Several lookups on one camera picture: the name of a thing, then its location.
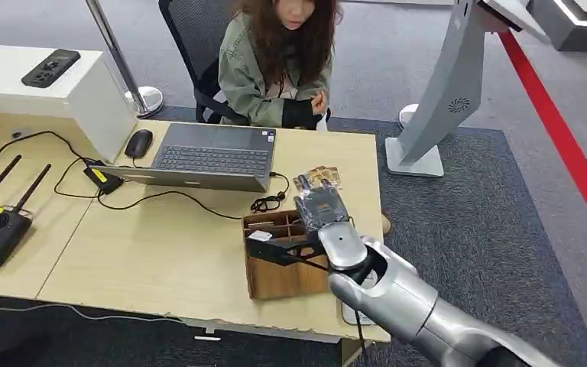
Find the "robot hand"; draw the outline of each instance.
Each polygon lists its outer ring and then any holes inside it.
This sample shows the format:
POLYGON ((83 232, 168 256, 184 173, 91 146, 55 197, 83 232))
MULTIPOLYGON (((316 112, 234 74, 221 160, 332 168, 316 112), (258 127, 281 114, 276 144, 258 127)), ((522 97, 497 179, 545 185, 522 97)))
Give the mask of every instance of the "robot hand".
POLYGON ((349 222, 318 232, 332 271, 334 295, 361 311, 402 343, 411 343, 434 365, 454 367, 558 366, 515 335, 439 298, 408 261, 370 237, 359 238, 349 222), (371 271, 377 282, 361 286, 371 271))

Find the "laptop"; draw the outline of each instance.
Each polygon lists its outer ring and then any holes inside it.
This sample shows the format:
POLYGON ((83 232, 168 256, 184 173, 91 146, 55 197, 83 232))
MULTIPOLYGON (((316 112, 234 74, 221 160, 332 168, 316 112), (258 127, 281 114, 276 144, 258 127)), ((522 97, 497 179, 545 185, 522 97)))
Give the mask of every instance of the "laptop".
POLYGON ((98 167, 148 185, 214 190, 268 190, 276 131, 173 123, 149 168, 98 167))

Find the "woman's hand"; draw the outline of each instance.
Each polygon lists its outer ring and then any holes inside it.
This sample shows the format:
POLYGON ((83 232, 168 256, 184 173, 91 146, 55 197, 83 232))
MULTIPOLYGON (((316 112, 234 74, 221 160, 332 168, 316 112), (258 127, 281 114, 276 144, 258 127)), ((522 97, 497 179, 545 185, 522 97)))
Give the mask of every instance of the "woman's hand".
POLYGON ((327 110, 327 96, 322 90, 312 98, 312 112, 314 115, 322 115, 327 110))

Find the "long brown hair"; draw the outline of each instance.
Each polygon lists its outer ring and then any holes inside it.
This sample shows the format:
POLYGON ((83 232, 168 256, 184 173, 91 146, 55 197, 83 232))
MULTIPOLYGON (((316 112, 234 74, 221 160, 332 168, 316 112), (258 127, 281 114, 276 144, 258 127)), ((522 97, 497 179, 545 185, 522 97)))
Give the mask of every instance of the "long brown hair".
POLYGON ((287 30, 275 11, 278 0, 238 0, 238 11, 251 17, 254 53, 267 87, 282 82, 287 58, 293 57, 300 71, 299 85, 317 80, 329 62, 334 30, 341 18, 337 0, 314 0, 316 9, 295 31, 287 30), (294 54, 288 55, 290 47, 294 54))

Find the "power adapter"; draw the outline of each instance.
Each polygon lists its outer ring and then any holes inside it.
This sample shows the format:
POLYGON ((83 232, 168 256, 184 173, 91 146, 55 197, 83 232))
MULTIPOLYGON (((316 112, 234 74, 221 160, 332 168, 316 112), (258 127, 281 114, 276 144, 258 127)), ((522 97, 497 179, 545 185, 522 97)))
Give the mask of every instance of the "power adapter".
POLYGON ((91 179, 91 181, 93 181, 94 184, 96 184, 100 191, 110 194, 114 192, 115 189, 119 188, 124 181, 118 176, 107 174, 94 168, 104 165, 105 164, 102 161, 94 161, 88 168, 85 168, 83 172, 89 179, 91 179))

